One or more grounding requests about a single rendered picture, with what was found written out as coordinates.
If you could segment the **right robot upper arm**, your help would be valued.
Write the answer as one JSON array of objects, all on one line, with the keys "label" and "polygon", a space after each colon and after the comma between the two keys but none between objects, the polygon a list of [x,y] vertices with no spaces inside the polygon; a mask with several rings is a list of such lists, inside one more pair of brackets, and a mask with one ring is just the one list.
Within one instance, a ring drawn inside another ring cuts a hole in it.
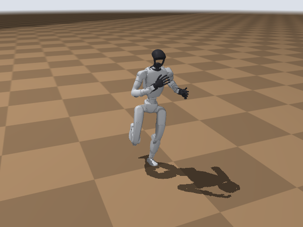
[{"label": "right robot upper arm", "polygon": [[[135,79],[132,91],[133,90],[138,90],[139,87],[141,86],[142,82],[143,82],[143,79],[145,79],[146,77],[147,77],[147,70],[139,71],[136,75],[136,79]],[[134,96],[134,97],[139,97],[139,96]]]}]

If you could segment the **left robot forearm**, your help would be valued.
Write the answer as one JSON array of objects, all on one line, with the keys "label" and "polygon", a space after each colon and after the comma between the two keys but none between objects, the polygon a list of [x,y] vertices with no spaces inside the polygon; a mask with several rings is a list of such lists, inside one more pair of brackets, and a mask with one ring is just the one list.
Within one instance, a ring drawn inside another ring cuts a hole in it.
[{"label": "left robot forearm", "polygon": [[179,87],[177,86],[177,84],[176,84],[175,81],[174,81],[174,83],[171,85],[171,89],[174,91],[174,93],[178,93],[178,91],[179,91],[178,88],[179,88]]}]

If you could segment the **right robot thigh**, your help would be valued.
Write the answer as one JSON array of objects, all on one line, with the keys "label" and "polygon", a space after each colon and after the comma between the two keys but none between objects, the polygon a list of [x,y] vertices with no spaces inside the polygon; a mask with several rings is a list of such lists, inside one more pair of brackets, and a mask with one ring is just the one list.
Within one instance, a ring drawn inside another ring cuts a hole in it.
[{"label": "right robot thigh", "polygon": [[144,117],[144,105],[138,105],[134,109],[134,132],[133,132],[133,141],[134,144],[140,143],[140,134],[143,124]]}]

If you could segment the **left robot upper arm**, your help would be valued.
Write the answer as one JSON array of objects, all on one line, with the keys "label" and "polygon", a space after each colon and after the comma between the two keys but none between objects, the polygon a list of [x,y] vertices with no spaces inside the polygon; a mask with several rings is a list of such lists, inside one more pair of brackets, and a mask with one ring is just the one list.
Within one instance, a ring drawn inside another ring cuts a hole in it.
[{"label": "left robot upper arm", "polygon": [[174,81],[173,81],[173,72],[172,72],[172,70],[171,70],[171,68],[166,68],[166,71],[167,71],[167,77],[169,77],[169,78],[167,78],[167,79],[170,79],[168,82],[170,82],[170,83],[168,83],[168,86],[169,87],[171,87],[171,85],[174,83]]}]

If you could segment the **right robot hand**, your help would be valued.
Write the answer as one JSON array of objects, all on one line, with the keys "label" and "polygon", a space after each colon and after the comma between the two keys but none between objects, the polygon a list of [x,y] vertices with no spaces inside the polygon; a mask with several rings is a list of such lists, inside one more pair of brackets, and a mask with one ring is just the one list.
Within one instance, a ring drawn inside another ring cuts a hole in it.
[{"label": "right robot hand", "polygon": [[[152,84],[153,87],[155,88],[153,91],[157,90],[159,87],[162,87],[162,86],[164,86],[164,85],[170,83],[170,82],[167,82],[167,81],[169,81],[170,79],[166,80],[167,78],[169,78],[169,77],[166,77],[167,75],[165,75],[165,76],[163,76],[162,78],[160,78],[161,76],[162,76],[162,74],[159,75],[158,78],[157,78],[157,80],[155,81],[155,83]],[[164,77],[166,77],[166,78],[164,78]],[[160,78],[160,79],[159,79],[159,78]],[[164,79],[163,79],[163,78],[164,78]],[[163,79],[163,80],[162,80],[162,79]],[[164,80],[166,80],[166,81],[164,81]],[[164,82],[163,82],[163,81],[164,81]],[[165,82],[167,82],[167,83],[165,83]],[[165,83],[165,84],[164,84],[164,83]],[[150,85],[150,86],[152,86],[152,85]]]}]

